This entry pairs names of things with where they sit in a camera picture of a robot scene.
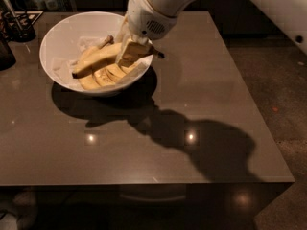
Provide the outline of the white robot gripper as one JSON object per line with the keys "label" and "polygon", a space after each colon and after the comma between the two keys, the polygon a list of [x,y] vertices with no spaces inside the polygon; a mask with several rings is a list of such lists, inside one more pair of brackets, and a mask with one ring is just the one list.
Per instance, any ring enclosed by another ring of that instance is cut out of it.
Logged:
{"label": "white robot gripper", "polygon": [[150,40],[163,38],[177,23],[176,17],[169,17],[156,11],[148,0],[129,0],[127,15],[115,36],[115,43],[122,43],[115,62],[118,65],[132,65],[140,58],[152,54],[153,45],[133,41],[131,33]]}

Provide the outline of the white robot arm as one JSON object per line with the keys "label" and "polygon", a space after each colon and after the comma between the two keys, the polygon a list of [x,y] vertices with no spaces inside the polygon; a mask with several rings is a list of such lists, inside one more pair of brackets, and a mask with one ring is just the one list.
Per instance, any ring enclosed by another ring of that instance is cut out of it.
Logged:
{"label": "white robot arm", "polygon": [[[179,15],[198,0],[129,0],[118,33],[122,42],[159,40],[177,24]],[[307,0],[248,0],[263,13],[301,52],[307,54]],[[227,12],[230,0],[211,0],[207,8]]]}

